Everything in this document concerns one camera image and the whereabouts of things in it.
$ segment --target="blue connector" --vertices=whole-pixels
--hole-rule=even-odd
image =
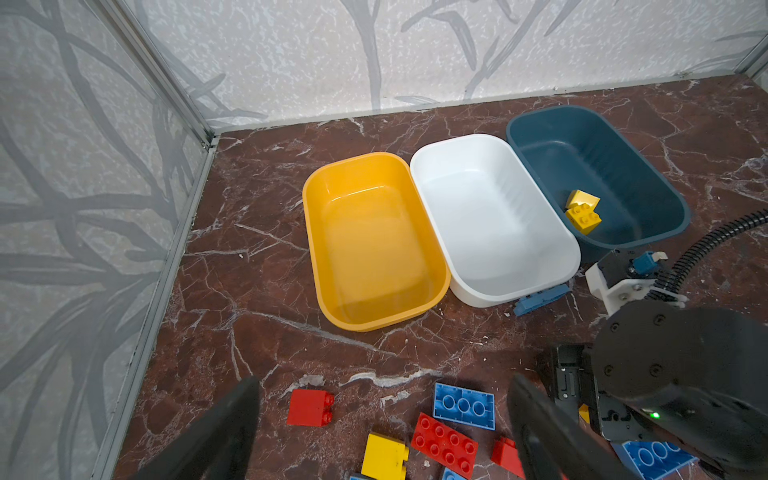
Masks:
[[[525,315],[528,312],[536,310],[540,306],[548,305],[555,300],[560,299],[563,297],[563,295],[570,291],[571,288],[569,288],[565,283],[562,285],[553,286],[549,290],[544,290],[539,293],[534,293],[533,295],[522,297],[515,304],[515,309],[512,311],[515,312],[516,316]]]
[[[445,470],[442,471],[441,480],[464,480],[464,477],[454,472],[450,468],[445,467]]]
[[[621,463],[643,480],[661,480],[698,460],[669,442],[612,442],[611,446]]]
[[[654,272],[659,264],[654,260],[653,252],[646,252],[632,260],[632,268],[640,276],[646,276]]]
[[[435,384],[432,416],[486,430],[496,429],[496,405],[492,393]]]

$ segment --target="white plastic bin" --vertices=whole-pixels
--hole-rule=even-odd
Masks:
[[[426,145],[411,175],[462,302],[498,305],[576,273],[575,237],[507,142],[473,134]]]

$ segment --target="yellow lego brick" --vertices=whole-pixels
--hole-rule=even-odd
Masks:
[[[568,197],[568,201],[565,202],[565,209],[568,210],[573,207],[577,207],[578,205],[587,204],[592,207],[592,210],[594,210],[594,208],[598,205],[598,202],[600,202],[600,199],[596,196],[590,195],[582,190],[574,190]]]
[[[404,442],[369,433],[360,472],[376,480],[406,480],[406,466],[403,462],[407,460],[408,447]]]
[[[589,407],[582,405],[578,408],[578,415],[584,419],[586,423],[589,423]]]
[[[576,230],[582,232],[584,235],[594,230],[594,228],[600,224],[600,216],[597,215],[588,205],[577,205],[576,207],[566,210],[565,216],[574,224]]]

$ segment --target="brown marble surface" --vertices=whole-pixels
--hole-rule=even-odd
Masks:
[[[480,444],[474,478],[515,478],[490,461],[494,440],[510,431],[511,374],[536,379],[536,353],[593,339],[606,317],[583,270],[572,293],[522,318],[508,315],[510,303],[475,309],[448,292],[417,319],[347,332],[317,305],[301,190],[329,162],[370,151],[409,161],[450,137],[503,138],[514,116],[567,103],[603,114],[686,198],[690,227],[658,244],[671,259],[719,223],[768,204],[768,93],[736,76],[225,134],[115,478],[135,472],[249,375],[262,379],[262,413],[248,478],[348,478],[360,470],[369,432],[410,441],[438,379],[496,395],[496,432],[458,430]],[[768,319],[765,285],[762,227],[711,254],[684,290],[690,305]],[[336,394],[331,425],[286,425],[290,391],[301,386]],[[413,450],[407,466],[411,480],[442,474]],[[704,478],[698,467],[680,477]]]

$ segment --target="gray patterned wall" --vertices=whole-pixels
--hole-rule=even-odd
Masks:
[[[219,131],[727,72],[768,0],[127,0]]]
[[[755,83],[760,87],[763,87],[763,90],[768,91],[768,70],[764,70],[763,73],[757,75],[755,77]]]
[[[0,478],[88,478],[204,151],[82,0],[0,57]]]

